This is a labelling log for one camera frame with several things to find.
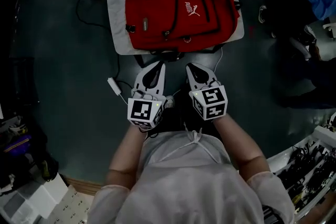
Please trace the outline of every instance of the puma logo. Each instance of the puma logo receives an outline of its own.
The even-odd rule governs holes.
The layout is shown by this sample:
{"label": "puma logo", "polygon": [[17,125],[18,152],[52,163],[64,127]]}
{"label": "puma logo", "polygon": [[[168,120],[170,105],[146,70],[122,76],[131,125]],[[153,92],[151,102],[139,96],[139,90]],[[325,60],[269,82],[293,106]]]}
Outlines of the puma logo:
{"label": "puma logo", "polygon": [[190,15],[193,15],[193,14],[196,14],[198,16],[200,16],[197,12],[196,12],[196,9],[197,9],[197,5],[194,5],[194,8],[191,8],[191,5],[190,5],[190,2],[185,2],[185,7],[187,9],[187,12],[190,13]]}

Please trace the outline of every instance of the metal ring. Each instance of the metal ring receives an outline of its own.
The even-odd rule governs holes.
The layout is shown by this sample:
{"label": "metal ring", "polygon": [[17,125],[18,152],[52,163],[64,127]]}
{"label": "metal ring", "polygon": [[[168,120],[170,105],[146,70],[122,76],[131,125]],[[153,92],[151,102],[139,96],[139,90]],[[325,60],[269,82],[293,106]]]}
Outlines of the metal ring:
{"label": "metal ring", "polygon": [[189,37],[189,40],[185,40],[185,38],[183,38],[184,42],[189,43],[191,41],[191,37]]}

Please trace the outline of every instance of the person's right arm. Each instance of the person's right arm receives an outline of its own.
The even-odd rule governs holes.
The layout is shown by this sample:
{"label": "person's right arm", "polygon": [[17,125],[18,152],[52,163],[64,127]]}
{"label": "person's right arm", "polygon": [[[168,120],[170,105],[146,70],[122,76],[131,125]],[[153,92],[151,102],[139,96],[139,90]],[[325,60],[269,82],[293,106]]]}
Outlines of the person's right arm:
{"label": "person's right arm", "polygon": [[270,171],[259,146],[228,114],[215,119],[214,125],[245,181],[258,173]]}

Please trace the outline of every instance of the white power adapter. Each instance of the white power adapter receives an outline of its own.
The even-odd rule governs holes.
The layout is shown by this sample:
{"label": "white power adapter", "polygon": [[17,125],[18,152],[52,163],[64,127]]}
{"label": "white power adapter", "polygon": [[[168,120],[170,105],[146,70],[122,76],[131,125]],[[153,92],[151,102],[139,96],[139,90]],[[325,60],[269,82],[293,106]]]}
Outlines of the white power adapter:
{"label": "white power adapter", "polygon": [[116,84],[116,82],[114,81],[113,78],[108,78],[107,82],[109,83],[109,85],[111,86],[112,90],[114,91],[114,93],[116,95],[120,95],[121,94],[121,90],[118,87],[118,85]]}

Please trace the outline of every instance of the person's left arm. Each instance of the person's left arm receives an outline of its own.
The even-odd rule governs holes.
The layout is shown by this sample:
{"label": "person's left arm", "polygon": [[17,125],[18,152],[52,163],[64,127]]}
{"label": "person's left arm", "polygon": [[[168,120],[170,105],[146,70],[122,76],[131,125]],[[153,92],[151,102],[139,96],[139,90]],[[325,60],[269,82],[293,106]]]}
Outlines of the person's left arm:
{"label": "person's left arm", "polygon": [[106,175],[105,185],[119,185],[132,189],[136,182],[139,159],[146,133],[131,125],[121,144],[114,154],[109,171]]}

